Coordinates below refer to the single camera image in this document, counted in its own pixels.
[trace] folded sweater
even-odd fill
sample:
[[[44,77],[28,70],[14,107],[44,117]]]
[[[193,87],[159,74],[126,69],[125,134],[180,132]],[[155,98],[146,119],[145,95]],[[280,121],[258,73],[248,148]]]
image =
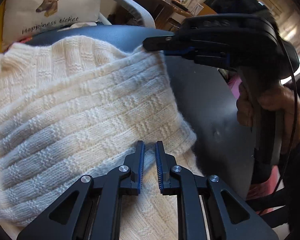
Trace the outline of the folded sweater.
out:
[[[137,140],[146,143],[144,182],[123,200],[121,239],[177,239],[176,198],[160,195],[154,143],[200,173],[163,54],[74,36],[0,55],[2,224],[28,225],[83,174],[121,165]]]

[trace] sweater sleeve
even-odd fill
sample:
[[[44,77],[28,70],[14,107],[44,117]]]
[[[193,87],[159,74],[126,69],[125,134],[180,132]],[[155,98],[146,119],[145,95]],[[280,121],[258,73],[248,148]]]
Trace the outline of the sweater sleeve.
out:
[[[287,156],[285,155],[280,159],[279,171],[281,174],[286,160]],[[300,143],[290,153],[283,183],[287,194],[288,223],[292,230],[300,218]]]

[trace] black cable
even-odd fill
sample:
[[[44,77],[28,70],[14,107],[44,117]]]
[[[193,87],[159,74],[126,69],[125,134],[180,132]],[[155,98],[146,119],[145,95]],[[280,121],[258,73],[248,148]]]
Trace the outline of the black cable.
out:
[[[289,63],[290,63],[290,69],[289,71],[291,72],[291,79],[292,79],[292,85],[293,85],[293,95],[294,95],[294,118],[293,118],[293,125],[292,125],[292,131],[291,131],[291,137],[290,137],[290,142],[289,142],[289,146],[288,146],[288,150],[287,150],[287,160],[283,166],[282,169],[282,174],[280,174],[280,178],[279,181],[277,183],[277,185],[274,188],[274,191],[272,192],[271,195],[274,195],[275,192],[277,191],[280,182],[282,181],[284,174],[286,172],[287,166],[288,166],[288,161],[289,161],[289,157],[290,157],[290,153],[291,153],[291,148],[292,148],[292,144],[293,144],[293,139],[294,139],[294,135],[296,132],[296,127],[297,127],[297,118],[298,118],[298,91],[297,91],[297,84],[296,84],[296,79],[294,77],[294,72],[293,72],[293,67],[292,67],[292,63],[291,60],[289,58],[289,55],[287,53],[287,50],[283,44],[283,41],[280,37],[280,35],[278,34],[278,32],[276,31],[277,36],[279,37],[278,42],[280,44],[280,47],[283,51],[284,56],[288,59]],[[263,214],[265,210],[260,211],[259,215],[261,216]]]

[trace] pillow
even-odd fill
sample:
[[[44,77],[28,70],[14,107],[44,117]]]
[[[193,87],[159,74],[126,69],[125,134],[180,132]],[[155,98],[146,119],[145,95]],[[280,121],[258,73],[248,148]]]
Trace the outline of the pillow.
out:
[[[0,52],[51,29],[96,22],[100,0],[5,0],[0,5]]]

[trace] cream knitted sweater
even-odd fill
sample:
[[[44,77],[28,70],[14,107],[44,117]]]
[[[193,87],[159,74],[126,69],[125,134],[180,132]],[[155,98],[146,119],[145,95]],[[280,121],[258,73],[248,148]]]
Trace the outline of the cream knitted sweater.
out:
[[[0,55],[0,222],[24,227],[81,175],[119,166],[146,143],[141,195],[122,204],[121,239],[177,239],[160,195],[154,142],[198,173],[196,136],[178,113],[162,53],[123,53],[84,36]]]

